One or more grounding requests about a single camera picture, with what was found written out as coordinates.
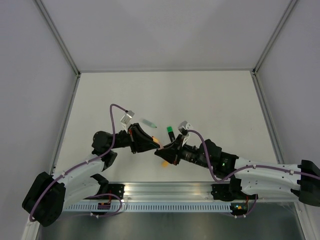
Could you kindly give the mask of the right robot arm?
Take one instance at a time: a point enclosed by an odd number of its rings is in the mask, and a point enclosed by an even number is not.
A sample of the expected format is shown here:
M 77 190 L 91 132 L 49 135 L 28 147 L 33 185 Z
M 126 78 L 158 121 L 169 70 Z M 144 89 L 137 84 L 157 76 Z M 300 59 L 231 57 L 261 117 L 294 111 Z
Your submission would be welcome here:
M 199 147 L 184 144 L 184 136 L 156 150 L 155 155 L 172 165 L 186 161 L 207 168 L 217 184 L 216 200 L 231 202 L 263 196 L 296 197 L 299 202 L 319 207 L 320 169 L 310 160 L 299 164 L 263 164 L 224 152 L 210 139 Z

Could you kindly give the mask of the black green-tipped marker pen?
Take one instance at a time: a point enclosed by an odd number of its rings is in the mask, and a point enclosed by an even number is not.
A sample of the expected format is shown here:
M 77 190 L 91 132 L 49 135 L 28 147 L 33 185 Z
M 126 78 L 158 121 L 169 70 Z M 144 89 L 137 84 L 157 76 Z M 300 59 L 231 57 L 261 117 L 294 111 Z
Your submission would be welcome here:
M 168 133 L 168 136 L 169 136 L 169 139 L 171 142 L 174 142 L 176 137 L 175 137 L 175 134 L 174 134 L 174 131 L 173 132 L 167 132 Z

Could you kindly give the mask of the green pen cap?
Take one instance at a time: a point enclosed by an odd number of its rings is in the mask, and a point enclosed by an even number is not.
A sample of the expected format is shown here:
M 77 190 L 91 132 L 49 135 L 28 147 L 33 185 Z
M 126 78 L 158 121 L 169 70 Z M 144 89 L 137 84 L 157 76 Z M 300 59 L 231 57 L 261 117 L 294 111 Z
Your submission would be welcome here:
M 173 128 L 171 126 L 168 126 L 166 129 L 168 133 L 173 132 Z

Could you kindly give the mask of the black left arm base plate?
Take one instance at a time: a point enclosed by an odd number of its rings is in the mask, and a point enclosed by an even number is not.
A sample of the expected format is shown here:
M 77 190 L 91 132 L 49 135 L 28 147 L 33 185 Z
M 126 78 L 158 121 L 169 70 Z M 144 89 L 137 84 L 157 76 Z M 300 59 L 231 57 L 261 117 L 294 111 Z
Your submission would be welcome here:
M 114 194 L 122 200 L 125 193 L 125 185 L 119 183 L 111 183 L 108 185 L 107 193 Z

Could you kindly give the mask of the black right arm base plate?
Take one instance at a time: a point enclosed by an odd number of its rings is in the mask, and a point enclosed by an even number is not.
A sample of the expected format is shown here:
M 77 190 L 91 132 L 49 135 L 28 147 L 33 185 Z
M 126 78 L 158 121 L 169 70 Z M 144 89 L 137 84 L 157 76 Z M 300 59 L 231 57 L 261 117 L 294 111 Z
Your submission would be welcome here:
M 255 195 L 246 194 L 241 191 L 240 187 L 233 187 L 231 184 L 212 184 L 211 195 L 214 200 L 223 202 L 232 202 L 235 200 L 254 200 Z

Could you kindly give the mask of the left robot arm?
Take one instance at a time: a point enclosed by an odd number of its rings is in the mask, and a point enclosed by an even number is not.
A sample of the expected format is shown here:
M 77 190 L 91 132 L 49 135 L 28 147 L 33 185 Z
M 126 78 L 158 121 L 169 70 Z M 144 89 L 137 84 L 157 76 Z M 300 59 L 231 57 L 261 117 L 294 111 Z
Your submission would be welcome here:
M 114 163 L 118 154 L 113 149 L 130 148 L 136 154 L 162 147 L 138 123 L 118 133 L 98 131 L 91 146 L 91 154 L 70 169 L 37 175 L 22 202 L 31 222 L 48 227 L 65 208 L 90 197 L 104 199 L 109 193 L 109 182 L 101 173 Z

